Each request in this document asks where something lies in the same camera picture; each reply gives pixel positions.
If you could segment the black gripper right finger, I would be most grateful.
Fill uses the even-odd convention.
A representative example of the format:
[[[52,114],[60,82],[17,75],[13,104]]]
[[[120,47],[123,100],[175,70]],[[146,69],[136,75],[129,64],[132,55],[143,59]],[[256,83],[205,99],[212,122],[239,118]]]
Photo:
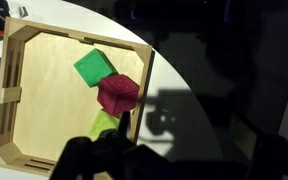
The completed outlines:
[[[130,112],[125,111],[122,113],[117,129],[107,129],[100,133],[98,141],[106,144],[114,149],[125,149],[130,141],[127,138],[127,132],[130,124]]]

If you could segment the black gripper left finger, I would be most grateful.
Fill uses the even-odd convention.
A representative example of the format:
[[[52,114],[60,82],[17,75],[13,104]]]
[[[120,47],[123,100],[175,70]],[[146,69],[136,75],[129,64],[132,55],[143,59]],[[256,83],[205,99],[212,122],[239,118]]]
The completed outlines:
[[[85,136],[68,140],[49,180],[93,180],[87,162],[90,145],[91,140]]]

